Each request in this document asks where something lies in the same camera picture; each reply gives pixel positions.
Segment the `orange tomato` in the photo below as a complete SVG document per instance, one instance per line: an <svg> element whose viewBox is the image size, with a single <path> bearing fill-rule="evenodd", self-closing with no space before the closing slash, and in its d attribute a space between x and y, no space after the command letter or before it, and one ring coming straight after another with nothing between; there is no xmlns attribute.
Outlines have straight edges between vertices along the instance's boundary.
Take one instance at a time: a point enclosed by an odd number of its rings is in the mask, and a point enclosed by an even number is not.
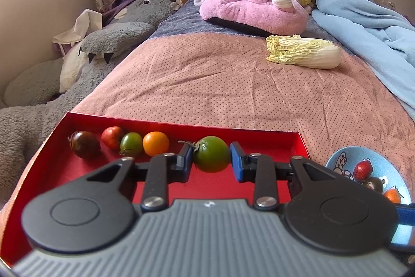
<svg viewBox="0 0 415 277"><path fill-rule="evenodd" d="M384 192L383 196L394 204L400 204L402 201L402 195L396 187L388 189L386 192Z"/></svg>
<svg viewBox="0 0 415 277"><path fill-rule="evenodd" d="M143 150L151 157L167 153L169 147L169 138L161 131L152 131L143 137Z"/></svg>

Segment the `large green tomato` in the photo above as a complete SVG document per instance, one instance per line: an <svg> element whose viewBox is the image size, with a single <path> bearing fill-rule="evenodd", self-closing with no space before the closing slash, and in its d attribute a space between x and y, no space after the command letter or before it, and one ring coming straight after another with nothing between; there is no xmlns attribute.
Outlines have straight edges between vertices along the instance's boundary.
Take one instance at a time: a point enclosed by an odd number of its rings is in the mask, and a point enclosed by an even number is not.
<svg viewBox="0 0 415 277"><path fill-rule="evenodd" d="M193 144L193 163L203 172L221 172L230 162L229 147L219 137L206 136Z"/></svg>

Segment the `dark purple tomato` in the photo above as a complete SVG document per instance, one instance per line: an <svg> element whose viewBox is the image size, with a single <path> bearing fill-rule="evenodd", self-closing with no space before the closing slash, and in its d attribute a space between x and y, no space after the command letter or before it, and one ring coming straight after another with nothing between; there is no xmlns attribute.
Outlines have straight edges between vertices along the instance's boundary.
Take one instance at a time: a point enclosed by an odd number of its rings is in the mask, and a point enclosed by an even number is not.
<svg viewBox="0 0 415 277"><path fill-rule="evenodd" d="M79 158L92 158L101 152L99 140L90 131L75 131L67 139L70 150Z"/></svg>
<svg viewBox="0 0 415 277"><path fill-rule="evenodd" d="M378 177L369 177L363 182L363 186L379 194L383 193L383 180Z"/></svg>

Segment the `red strawberry tomato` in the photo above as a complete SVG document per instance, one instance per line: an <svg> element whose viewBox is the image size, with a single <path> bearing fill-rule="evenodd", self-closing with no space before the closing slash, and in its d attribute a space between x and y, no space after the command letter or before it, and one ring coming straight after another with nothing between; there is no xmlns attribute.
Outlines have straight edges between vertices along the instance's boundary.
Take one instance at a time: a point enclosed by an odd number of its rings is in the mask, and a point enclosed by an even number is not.
<svg viewBox="0 0 415 277"><path fill-rule="evenodd" d="M356 164L353 170L353 178L357 182L364 182L367 180L373 172L373 166L370 159L363 159Z"/></svg>

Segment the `small green tomato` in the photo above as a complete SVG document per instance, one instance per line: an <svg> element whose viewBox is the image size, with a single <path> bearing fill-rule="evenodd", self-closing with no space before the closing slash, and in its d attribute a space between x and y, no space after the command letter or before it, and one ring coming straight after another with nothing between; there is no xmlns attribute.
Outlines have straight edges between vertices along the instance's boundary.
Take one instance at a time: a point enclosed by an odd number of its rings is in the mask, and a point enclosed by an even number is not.
<svg viewBox="0 0 415 277"><path fill-rule="evenodd" d="M137 157L143 150L142 138L139 133L129 132L125 134L120 143L120 155Z"/></svg>

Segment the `red shallow box tray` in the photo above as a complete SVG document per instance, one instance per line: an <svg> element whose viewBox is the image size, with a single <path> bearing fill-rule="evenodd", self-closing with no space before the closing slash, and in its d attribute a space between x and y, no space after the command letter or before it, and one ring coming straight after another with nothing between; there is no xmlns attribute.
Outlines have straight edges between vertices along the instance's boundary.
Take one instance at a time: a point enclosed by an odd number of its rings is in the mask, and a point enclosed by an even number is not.
<svg viewBox="0 0 415 277"><path fill-rule="evenodd" d="M169 151L178 152L178 141L198 141L205 136L217 136L227 144L239 142L246 153L264 153L275 161L288 163L292 155L309 158L301 134L296 132L228 129L211 126L189 126L156 121L138 121L101 117L80 113L68 113L30 160L21 176L16 191L1 210L1 258L14 264L30 251L30 245L20 225L23 208L37 195L56 186L88 174L107 165L120 156L101 142L101 152L96 158L83 160L70 150L67 137L77 130L101 133L110 126L120 126L145 136L151 131L161 131L170 141ZM231 165L225 170L209 174L192 165L186 183L169 183L170 204L176 198L245 198L253 202L254 183L238 183Z"/></svg>

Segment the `blue cartoon bear plate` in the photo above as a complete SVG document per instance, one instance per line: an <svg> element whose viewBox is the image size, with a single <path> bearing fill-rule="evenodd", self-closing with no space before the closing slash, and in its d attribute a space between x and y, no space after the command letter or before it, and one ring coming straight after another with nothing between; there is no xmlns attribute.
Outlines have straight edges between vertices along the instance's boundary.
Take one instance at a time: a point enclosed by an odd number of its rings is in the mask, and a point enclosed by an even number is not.
<svg viewBox="0 0 415 277"><path fill-rule="evenodd" d="M370 177L378 177L383 180L383 193L392 187L396 187L402 195L401 204L409 205L412 203L409 189L395 167L382 155L365 147L348 146L337 150L325 167L344 177L357 182L353 178L353 170L357 163L363 159L370 159L373 172Z"/></svg>

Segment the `dark purple tomato in tray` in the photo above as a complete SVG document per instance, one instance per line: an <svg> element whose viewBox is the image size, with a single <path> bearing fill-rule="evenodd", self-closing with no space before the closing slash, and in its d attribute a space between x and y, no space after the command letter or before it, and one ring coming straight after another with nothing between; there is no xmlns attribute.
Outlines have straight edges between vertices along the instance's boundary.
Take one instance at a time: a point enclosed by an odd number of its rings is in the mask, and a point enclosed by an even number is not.
<svg viewBox="0 0 415 277"><path fill-rule="evenodd" d="M75 131L67 139L70 150L79 158L92 158L101 152L99 140L90 131Z"/></svg>

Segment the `pink dotted bedspread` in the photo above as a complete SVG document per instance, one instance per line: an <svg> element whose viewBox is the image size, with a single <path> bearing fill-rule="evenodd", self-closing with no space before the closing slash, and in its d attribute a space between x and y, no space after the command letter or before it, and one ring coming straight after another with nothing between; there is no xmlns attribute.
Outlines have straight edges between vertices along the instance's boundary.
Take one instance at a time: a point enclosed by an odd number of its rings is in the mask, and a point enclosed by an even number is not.
<svg viewBox="0 0 415 277"><path fill-rule="evenodd" d="M175 124L299 132L323 164L339 148L387 158L414 189L414 121L366 63L342 53L332 70L267 60L265 40L194 33L151 37L133 52L82 68L45 105L1 111L1 220L30 159L67 111Z"/></svg>

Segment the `napa cabbage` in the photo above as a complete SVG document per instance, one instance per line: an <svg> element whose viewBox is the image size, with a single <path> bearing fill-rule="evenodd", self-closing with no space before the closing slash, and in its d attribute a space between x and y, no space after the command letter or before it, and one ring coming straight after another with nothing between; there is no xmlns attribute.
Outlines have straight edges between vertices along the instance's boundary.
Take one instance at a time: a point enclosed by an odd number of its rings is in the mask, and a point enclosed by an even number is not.
<svg viewBox="0 0 415 277"><path fill-rule="evenodd" d="M269 62L320 70L330 70L341 63L341 48L324 39L271 35L265 42Z"/></svg>

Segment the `grey plush shark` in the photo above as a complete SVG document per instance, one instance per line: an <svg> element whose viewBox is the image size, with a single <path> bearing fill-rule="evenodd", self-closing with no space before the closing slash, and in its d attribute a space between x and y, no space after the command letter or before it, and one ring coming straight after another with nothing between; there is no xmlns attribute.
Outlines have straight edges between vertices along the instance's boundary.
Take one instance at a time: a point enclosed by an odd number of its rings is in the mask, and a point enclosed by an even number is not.
<svg viewBox="0 0 415 277"><path fill-rule="evenodd" d="M112 70L173 13L170 0L135 0L110 16L102 30L75 45L63 69L70 81L45 104L1 109L1 204L5 205L32 156L66 112L88 96Z"/></svg>

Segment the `white tote bag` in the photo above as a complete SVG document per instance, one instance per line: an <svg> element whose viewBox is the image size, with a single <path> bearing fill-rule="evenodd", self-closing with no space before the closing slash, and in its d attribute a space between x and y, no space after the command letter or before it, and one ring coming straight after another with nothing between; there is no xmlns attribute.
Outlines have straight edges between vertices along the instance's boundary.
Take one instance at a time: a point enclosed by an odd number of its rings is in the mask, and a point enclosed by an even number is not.
<svg viewBox="0 0 415 277"><path fill-rule="evenodd" d="M65 56L74 45L81 42L92 32L103 27L102 14L90 9L84 10L67 31L52 38L53 50Z"/></svg>

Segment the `pink plush rabbit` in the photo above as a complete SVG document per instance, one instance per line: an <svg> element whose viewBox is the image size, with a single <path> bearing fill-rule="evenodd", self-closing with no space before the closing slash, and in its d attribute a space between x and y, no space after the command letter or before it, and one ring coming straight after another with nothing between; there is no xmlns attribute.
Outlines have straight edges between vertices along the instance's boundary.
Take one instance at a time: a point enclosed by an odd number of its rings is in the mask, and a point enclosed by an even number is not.
<svg viewBox="0 0 415 277"><path fill-rule="evenodd" d="M193 0L201 18L248 35L304 32L308 13L298 0Z"/></svg>

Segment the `light blue blanket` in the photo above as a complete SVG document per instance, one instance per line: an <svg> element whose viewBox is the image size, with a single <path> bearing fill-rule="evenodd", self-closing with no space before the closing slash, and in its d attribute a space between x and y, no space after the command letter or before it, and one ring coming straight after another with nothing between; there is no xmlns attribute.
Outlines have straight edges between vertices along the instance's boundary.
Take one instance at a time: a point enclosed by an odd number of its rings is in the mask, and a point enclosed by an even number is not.
<svg viewBox="0 0 415 277"><path fill-rule="evenodd" d="M414 26L374 0L315 1L315 22L363 59L414 117Z"/></svg>

